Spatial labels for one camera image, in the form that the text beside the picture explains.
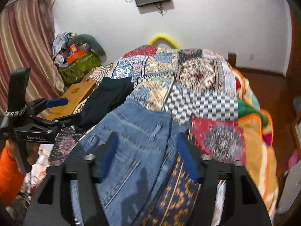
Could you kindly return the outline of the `orange sleeve forearm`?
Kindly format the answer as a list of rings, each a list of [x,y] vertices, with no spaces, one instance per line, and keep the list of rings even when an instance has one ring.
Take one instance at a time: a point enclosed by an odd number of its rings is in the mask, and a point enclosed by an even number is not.
[[[16,160],[9,156],[6,147],[1,153],[0,176],[1,204],[10,206],[20,192],[24,175],[19,172]]]

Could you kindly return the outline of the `left hand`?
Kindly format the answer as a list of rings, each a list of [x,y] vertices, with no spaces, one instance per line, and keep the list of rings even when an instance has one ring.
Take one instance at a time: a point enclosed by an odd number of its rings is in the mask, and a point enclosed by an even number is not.
[[[37,143],[27,143],[27,144],[29,145],[27,161],[30,165],[34,165],[39,157],[38,152],[39,152],[40,144]],[[15,159],[15,155],[16,155],[15,148],[17,146],[17,143],[12,140],[6,140],[5,146],[10,158]]]

